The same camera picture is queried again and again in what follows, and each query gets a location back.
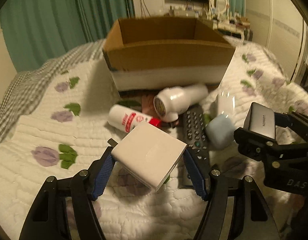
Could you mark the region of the grey metallic charger block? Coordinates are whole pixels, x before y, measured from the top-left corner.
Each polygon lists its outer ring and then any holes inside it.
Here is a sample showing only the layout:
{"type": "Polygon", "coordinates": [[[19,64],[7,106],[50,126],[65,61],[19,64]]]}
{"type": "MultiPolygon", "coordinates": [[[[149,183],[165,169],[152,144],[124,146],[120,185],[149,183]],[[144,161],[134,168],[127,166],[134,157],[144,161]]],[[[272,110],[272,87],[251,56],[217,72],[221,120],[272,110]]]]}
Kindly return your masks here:
{"type": "Polygon", "coordinates": [[[243,128],[265,137],[275,139],[275,114],[266,106],[252,102],[243,124],[243,128]]]}

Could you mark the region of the white glossy case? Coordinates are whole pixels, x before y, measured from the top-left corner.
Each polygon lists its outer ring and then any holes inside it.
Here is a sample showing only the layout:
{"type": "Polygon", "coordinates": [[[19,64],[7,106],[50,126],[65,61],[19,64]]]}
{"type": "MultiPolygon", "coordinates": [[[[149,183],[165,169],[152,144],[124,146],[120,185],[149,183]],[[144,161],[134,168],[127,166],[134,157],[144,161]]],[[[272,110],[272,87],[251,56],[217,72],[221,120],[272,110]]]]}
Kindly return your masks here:
{"type": "Polygon", "coordinates": [[[233,117],[235,115],[235,97],[226,91],[221,91],[216,97],[216,115],[233,117]]]}

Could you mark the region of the black remote control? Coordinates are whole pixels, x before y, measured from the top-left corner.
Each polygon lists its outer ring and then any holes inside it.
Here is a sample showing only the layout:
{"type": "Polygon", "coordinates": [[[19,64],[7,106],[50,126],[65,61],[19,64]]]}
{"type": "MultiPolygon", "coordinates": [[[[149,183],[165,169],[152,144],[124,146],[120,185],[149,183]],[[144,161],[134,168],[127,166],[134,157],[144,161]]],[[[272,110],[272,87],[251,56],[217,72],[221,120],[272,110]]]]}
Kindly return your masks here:
{"type": "Polygon", "coordinates": [[[199,104],[190,106],[182,115],[183,141],[201,157],[203,171],[210,171],[209,139],[206,134],[204,112],[199,104]]]}

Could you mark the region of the white lint remover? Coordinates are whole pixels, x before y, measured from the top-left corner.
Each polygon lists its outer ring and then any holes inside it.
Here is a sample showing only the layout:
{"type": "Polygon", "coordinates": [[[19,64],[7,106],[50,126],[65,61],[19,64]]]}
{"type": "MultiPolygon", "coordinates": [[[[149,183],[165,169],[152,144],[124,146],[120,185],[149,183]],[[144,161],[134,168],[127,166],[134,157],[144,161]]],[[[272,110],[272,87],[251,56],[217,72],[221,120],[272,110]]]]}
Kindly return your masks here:
{"type": "Polygon", "coordinates": [[[171,87],[161,90],[153,99],[157,115],[164,122],[174,122],[188,108],[208,96],[207,86],[195,84],[186,87],[171,87]]]}

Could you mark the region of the white square power adapter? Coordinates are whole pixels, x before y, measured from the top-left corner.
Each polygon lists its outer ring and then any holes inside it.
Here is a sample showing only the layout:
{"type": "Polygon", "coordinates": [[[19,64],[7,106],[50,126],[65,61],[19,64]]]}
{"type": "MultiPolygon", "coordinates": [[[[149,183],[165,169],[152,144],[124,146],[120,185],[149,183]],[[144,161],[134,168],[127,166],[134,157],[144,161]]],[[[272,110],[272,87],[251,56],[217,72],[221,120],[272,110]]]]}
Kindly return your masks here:
{"type": "Polygon", "coordinates": [[[148,188],[158,191],[187,144],[143,121],[112,150],[113,158],[148,188]]]}

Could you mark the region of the white red spray bottle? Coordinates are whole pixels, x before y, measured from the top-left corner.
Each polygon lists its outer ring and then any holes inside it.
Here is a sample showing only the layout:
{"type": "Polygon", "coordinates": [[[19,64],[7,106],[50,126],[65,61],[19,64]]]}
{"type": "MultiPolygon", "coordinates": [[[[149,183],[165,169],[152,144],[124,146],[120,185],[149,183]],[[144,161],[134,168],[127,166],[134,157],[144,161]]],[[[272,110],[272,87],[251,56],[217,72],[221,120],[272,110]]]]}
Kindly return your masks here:
{"type": "Polygon", "coordinates": [[[134,109],[115,104],[108,113],[108,123],[122,132],[129,133],[141,122],[160,128],[162,121],[134,109]]]}

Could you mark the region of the white floral quilt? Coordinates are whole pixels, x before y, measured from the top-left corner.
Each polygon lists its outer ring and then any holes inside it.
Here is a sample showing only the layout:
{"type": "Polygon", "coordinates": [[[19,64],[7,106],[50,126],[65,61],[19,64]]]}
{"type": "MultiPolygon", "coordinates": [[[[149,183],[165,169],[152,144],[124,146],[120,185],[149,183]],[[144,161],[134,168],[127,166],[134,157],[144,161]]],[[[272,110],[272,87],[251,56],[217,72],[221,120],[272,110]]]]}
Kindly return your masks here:
{"type": "MultiPolygon", "coordinates": [[[[220,90],[235,97],[235,126],[252,102],[276,112],[308,115],[308,93],[286,80],[276,57],[263,46],[228,38],[236,51],[220,90]]],[[[108,139],[124,133],[107,123],[119,101],[104,58],[56,76],[37,108],[22,115],[0,143],[0,225],[18,239],[27,213],[48,176],[75,175],[99,159],[108,139]]],[[[116,165],[104,194],[93,204],[107,239],[191,239],[206,207],[182,185],[179,163],[159,191],[150,192],[116,165]]]]}

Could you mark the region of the white wardrobe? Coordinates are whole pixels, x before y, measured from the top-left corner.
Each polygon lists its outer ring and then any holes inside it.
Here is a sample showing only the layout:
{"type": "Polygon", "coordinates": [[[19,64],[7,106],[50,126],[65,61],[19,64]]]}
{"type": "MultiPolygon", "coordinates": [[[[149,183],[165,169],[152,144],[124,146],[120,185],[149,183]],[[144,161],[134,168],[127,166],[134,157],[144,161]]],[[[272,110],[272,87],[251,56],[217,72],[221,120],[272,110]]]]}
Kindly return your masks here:
{"type": "Polygon", "coordinates": [[[290,81],[304,82],[308,74],[308,27],[291,0],[245,0],[252,41],[277,58],[290,81]]]}

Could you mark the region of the white dressing table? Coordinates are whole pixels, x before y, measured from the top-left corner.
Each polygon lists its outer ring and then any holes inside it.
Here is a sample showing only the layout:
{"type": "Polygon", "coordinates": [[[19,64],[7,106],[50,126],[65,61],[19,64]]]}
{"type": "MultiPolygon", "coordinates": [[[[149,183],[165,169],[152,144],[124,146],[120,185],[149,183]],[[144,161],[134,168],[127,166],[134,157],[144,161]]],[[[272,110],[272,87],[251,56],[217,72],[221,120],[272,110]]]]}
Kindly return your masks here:
{"type": "Polygon", "coordinates": [[[233,17],[231,14],[212,14],[207,7],[195,9],[192,7],[169,6],[169,15],[176,17],[194,17],[205,25],[223,35],[237,37],[242,40],[252,41],[253,31],[250,29],[250,22],[242,16],[233,17]]]}

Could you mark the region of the grey checkered blanket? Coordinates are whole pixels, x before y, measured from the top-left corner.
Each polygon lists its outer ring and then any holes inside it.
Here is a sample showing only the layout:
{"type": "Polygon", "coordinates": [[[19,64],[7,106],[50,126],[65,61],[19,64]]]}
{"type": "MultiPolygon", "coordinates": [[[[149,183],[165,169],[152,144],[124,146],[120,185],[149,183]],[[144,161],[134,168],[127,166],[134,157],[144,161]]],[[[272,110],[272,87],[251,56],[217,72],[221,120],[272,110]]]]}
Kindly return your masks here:
{"type": "Polygon", "coordinates": [[[101,39],[83,44],[60,57],[47,60],[37,70],[18,73],[0,104],[0,143],[5,140],[20,116],[29,115],[37,108],[56,76],[69,73],[80,63],[100,60],[104,42],[101,39]]]}

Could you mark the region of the brown cardboard box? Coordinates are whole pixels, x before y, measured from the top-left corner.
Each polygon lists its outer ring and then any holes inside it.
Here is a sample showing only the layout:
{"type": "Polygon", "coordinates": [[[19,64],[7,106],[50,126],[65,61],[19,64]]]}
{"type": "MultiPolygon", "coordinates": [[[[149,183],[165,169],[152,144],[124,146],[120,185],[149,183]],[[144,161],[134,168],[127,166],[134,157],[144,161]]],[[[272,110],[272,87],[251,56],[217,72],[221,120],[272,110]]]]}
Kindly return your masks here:
{"type": "Polygon", "coordinates": [[[217,85],[234,52],[217,31],[186,17],[121,18],[102,48],[119,91],[217,85]]]}

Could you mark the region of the white vanity mirror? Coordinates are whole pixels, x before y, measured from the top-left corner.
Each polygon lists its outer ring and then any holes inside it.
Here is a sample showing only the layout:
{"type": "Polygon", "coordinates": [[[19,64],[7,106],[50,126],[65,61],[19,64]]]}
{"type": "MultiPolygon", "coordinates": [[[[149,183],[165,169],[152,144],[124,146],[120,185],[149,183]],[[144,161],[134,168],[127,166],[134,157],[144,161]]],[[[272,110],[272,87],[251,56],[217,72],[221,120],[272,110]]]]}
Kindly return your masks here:
{"type": "Polygon", "coordinates": [[[223,15],[229,9],[229,0],[209,0],[212,15],[223,15]]]}

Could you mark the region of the teal window curtain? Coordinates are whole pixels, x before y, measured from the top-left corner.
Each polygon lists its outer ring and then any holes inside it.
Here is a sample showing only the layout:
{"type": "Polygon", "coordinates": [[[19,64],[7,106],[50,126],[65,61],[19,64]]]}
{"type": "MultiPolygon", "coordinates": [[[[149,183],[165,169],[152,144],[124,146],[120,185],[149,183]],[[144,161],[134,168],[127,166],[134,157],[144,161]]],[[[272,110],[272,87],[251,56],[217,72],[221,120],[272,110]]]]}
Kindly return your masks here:
{"type": "Polygon", "coordinates": [[[7,0],[0,25],[12,63],[22,72],[106,38],[117,19],[132,16],[132,0],[7,0]]]}

